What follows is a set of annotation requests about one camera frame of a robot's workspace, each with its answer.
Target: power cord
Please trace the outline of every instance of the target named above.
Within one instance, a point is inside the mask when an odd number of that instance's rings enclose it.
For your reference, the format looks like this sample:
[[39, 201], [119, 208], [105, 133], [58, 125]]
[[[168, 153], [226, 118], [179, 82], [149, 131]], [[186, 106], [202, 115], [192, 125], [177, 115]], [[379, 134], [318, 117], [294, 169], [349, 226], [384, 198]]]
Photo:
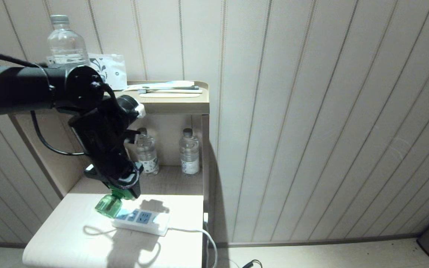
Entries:
[[[44, 73], [44, 75], [46, 76], [47, 79], [47, 87], [53, 91], [53, 86], [51, 85], [51, 83], [49, 82], [49, 76], [47, 75], [47, 72], [44, 70], [44, 68], [42, 68], [40, 65], [36, 64], [36, 63], [30, 63], [29, 61], [23, 61], [20, 59], [16, 59], [13, 58], [11, 56], [7, 56], [4, 54], [0, 53], [0, 60], [2, 61], [8, 61], [10, 63], [15, 63], [15, 64], [19, 64], [21, 66], [26, 66], [26, 67], [37, 67], [40, 68], [41, 71]], [[44, 139], [44, 137], [41, 134], [41, 130], [39, 129], [39, 124], [37, 123], [37, 118], [36, 118], [36, 112], [31, 111], [31, 118], [32, 118], [32, 123], [34, 124], [34, 129], [36, 130], [36, 134], [39, 137], [39, 139], [41, 140], [42, 144], [44, 144], [44, 146], [46, 146], [47, 148], [49, 148], [51, 151], [54, 151], [58, 154], [62, 154], [64, 156], [83, 156], [85, 153], [67, 153], [66, 151], [60, 151], [55, 149], [54, 147], [52, 147], [51, 145], [49, 145], [46, 140]]]
[[52, 147], [50, 144], [46, 142], [46, 139], [44, 139], [44, 137], [42, 136], [41, 130], [39, 129], [39, 124], [37, 123], [36, 112], [31, 111], [31, 118], [32, 118], [32, 123], [34, 124], [34, 129], [36, 130], [37, 136], [41, 140], [42, 144], [44, 144], [44, 146], [49, 148], [51, 151], [54, 151], [55, 153], [61, 154], [63, 156], [83, 156], [85, 154], [85, 153], [67, 153], [66, 151], [60, 151]]
[[26, 66], [26, 67], [37, 67], [37, 64], [30, 63], [29, 61], [23, 61], [20, 59], [16, 59], [16, 58], [13, 58], [11, 56], [7, 56], [7, 55], [1, 54], [1, 53], [0, 53], [0, 60], [8, 61], [10, 63], [19, 64], [21, 66]]
[[262, 268], [262, 263], [256, 259], [253, 259], [252, 261], [248, 262], [246, 265], [243, 266], [243, 268], [251, 268], [254, 266], [254, 263], [259, 264], [260, 268]]
[[[204, 229], [208, 230], [208, 224], [206, 222], [203, 222], [203, 226], [204, 226]], [[206, 263], [205, 263], [204, 268], [208, 268], [208, 263], [209, 263], [209, 248], [208, 248], [208, 244], [209, 244], [209, 238], [206, 236]]]
[[188, 232], [188, 233], [204, 233], [209, 241], [211, 242], [211, 244], [213, 245], [214, 248], [214, 264], [211, 266], [211, 268], [216, 268], [216, 266], [218, 265], [218, 248], [216, 248], [216, 243], [214, 243], [213, 238], [211, 237], [211, 235], [203, 230], [203, 229], [180, 229], [180, 228], [175, 228], [175, 227], [169, 227], [168, 229], [171, 230], [175, 230], [175, 231], [182, 231], [182, 232]]

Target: bottle label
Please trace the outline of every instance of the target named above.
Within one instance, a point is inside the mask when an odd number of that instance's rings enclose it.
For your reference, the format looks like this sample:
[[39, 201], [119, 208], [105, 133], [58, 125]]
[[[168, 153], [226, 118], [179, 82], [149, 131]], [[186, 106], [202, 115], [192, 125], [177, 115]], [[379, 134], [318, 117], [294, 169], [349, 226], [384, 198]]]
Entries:
[[158, 158], [156, 157], [148, 161], [140, 161], [140, 162], [143, 165], [143, 171], [145, 173], [152, 173], [157, 169], [157, 166], [158, 166]]
[[199, 159], [193, 162], [186, 162], [182, 160], [182, 171], [185, 174], [196, 174], [199, 171]]

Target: water bottle cap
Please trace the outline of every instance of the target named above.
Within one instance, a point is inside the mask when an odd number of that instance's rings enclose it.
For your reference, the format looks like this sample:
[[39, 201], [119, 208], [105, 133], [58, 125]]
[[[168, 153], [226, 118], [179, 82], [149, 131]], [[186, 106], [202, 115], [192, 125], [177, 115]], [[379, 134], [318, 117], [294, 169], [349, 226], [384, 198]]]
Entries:
[[146, 128], [144, 128], [144, 127], [141, 127], [141, 128], [139, 128], [139, 129], [137, 129], [137, 131], [140, 131], [140, 133], [142, 134], [142, 135], [146, 135], [148, 132], [147, 132], [147, 129]]
[[183, 129], [183, 136], [192, 137], [193, 136], [193, 130], [190, 128]]
[[51, 22], [53, 24], [66, 23], [68, 24], [67, 15], [51, 15]]

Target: green plastic object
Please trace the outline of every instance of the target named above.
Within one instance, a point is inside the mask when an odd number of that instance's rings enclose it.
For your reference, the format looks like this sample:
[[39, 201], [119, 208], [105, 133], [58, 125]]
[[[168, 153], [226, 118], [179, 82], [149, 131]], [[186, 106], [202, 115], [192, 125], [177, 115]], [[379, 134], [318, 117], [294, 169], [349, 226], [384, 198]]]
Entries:
[[122, 207], [121, 199], [132, 200], [135, 197], [129, 192], [129, 190], [115, 188], [112, 185], [110, 185], [109, 188], [112, 190], [112, 194], [102, 197], [99, 203], [95, 206], [95, 210], [100, 214], [113, 219]]

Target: electrical outlet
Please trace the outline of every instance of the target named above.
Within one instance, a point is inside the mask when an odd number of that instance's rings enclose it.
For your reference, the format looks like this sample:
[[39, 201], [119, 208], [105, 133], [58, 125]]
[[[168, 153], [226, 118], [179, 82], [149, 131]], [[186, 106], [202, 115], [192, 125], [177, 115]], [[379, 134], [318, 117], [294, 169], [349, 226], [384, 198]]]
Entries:
[[170, 214], [147, 210], [121, 209], [112, 225], [117, 228], [130, 229], [158, 236], [165, 236], [168, 231]]
[[151, 213], [150, 212], [140, 212], [140, 215], [138, 216], [137, 222], [147, 224], [148, 220], [150, 220]]

